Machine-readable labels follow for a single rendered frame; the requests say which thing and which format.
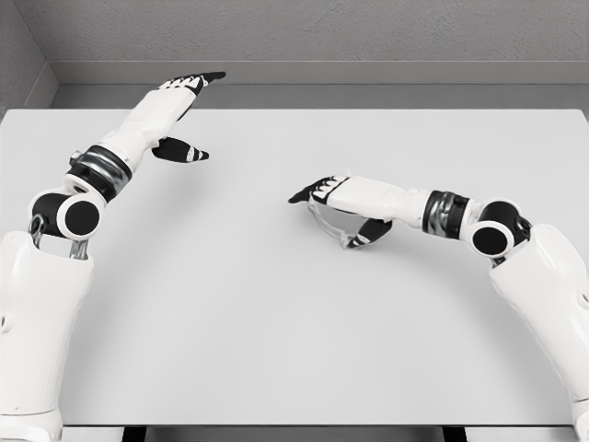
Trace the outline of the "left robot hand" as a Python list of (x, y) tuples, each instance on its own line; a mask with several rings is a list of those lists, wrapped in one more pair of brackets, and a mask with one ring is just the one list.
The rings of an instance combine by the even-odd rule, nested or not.
[(116, 133), (121, 136), (116, 145), (130, 168), (137, 169), (144, 152), (169, 133), (204, 87), (225, 76), (224, 71), (180, 76), (148, 92)]

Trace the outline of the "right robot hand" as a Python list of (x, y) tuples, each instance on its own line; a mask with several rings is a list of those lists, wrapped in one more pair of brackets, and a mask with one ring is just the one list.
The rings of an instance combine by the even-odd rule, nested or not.
[(417, 227), (422, 210), (412, 205), (413, 196), (399, 187), (359, 176), (322, 178), (293, 195), (288, 202), (310, 199), (340, 212), (365, 219), (357, 233), (370, 243), (382, 238), (395, 220)]

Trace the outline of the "thin white pipe clamp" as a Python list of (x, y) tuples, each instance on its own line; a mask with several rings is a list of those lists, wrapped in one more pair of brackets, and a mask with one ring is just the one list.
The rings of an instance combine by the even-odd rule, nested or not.
[(340, 246), (344, 249), (356, 249), (370, 243), (370, 240), (361, 235), (360, 233), (349, 234), (346, 232), (345, 229), (335, 227), (330, 224), (320, 213), (319, 208), (320, 204), (313, 199), (310, 199), (307, 202), (307, 208), (312, 213), (313, 217), (315, 217), (319, 227), (325, 231), (330, 236), (337, 239), (340, 243)]

